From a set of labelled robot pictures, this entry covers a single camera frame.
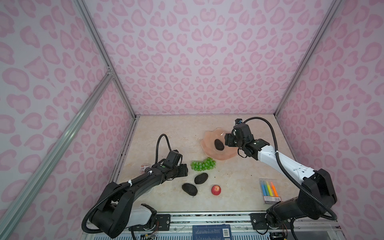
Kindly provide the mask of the dark avocado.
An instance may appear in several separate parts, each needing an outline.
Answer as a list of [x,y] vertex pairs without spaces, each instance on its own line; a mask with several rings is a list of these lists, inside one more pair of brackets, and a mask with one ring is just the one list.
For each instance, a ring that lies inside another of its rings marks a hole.
[[225,149],[225,145],[219,139],[215,139],[214,145],[215,145],[216,150],[218,150],[218,151],[223,151]]
[[209,175],[207,173],[199,174],[195,177],[194,182],[196,185],[201,185],[207,181],[208,177]]
[[196,196],[198,194],[198,189],[195,185],[193,184],[189,184],[189,183],[185,183],[182,185],[182,190],[187,193],[188,195],[190,196]]

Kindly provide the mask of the red fake apple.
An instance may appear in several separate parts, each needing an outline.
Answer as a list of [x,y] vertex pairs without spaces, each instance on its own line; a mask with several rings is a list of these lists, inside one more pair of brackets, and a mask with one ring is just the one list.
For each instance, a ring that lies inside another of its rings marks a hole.
[[218,196],[220,195],[222,192],[222,189],[219,185],[214,185],[212,186],[211,188],[211,193],[214,195],[214,196]]

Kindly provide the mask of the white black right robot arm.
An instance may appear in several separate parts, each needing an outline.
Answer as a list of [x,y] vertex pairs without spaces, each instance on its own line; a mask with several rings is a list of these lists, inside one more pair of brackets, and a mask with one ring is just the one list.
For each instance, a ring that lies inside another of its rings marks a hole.
[[272,133],[272,145],[263,139],[255,139],[250,127],[242,119],[236,119],[232,132],[225,135],[226,146],[243,151],[244,158],[253,158],[267,164],[300,190],[297,197],[269,207],[265,225],[276,229],[287,221],[301,218],[337,220],[332,210],[332,206],[337,203],[337,195],[329,172],[306,167],[280,153],[274,128],[270,123],[267,125]]

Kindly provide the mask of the green fake grape bunch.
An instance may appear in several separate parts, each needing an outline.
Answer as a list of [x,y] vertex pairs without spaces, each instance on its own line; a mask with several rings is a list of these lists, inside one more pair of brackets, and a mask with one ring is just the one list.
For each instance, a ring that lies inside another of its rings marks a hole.
[[212,170],[216,167],[216,161],[212,158],[207,158],[203,161],[193,161],[191,162],[191,168],[194,171],[202,172],[207,170]]

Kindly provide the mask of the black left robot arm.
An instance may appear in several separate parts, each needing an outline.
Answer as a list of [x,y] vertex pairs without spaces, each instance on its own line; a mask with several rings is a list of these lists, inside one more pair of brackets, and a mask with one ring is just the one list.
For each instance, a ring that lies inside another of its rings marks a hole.
[[127,227],[136,199],[155,186],[187,175],[186,164],[172,168],[156,164],[130,181],[109,183],[84,217],[82,230],[88,234],[104,233],[116,238]]

